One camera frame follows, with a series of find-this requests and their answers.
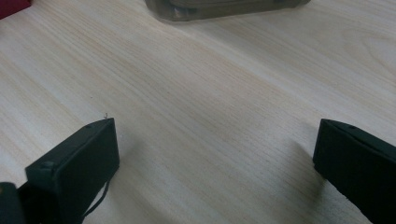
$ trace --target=transparent container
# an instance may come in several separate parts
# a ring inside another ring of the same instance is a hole
[[[305,5],[310,0],[146,0],[158,17],[169,21],[193,21],[272,11]]]

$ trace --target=gray plastic container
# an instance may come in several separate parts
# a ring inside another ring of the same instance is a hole
[[[305,5],[310,0],[146,0],[158,17],[168,21],[193,21],[273,11]]]

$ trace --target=wooden table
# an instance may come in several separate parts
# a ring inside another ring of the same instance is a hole
[[[322,118],[396,145],[396,4],[314,0],[208,21],[143,0],[35,0],[0,21],[0,181],[116,120],[85,223],[369,223],[313,168]]]

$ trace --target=red object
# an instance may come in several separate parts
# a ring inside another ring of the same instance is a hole
[[[0,0],[0,20],[31,5],[31,0]]]

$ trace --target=table surface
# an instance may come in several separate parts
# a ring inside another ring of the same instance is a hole
[[[158,21],[143,0],[35,0],[0,21],[0,181],[115,118],[85,223],[369,223],[313,168],[320,119],[396,145],[396,4],[314,0]]]

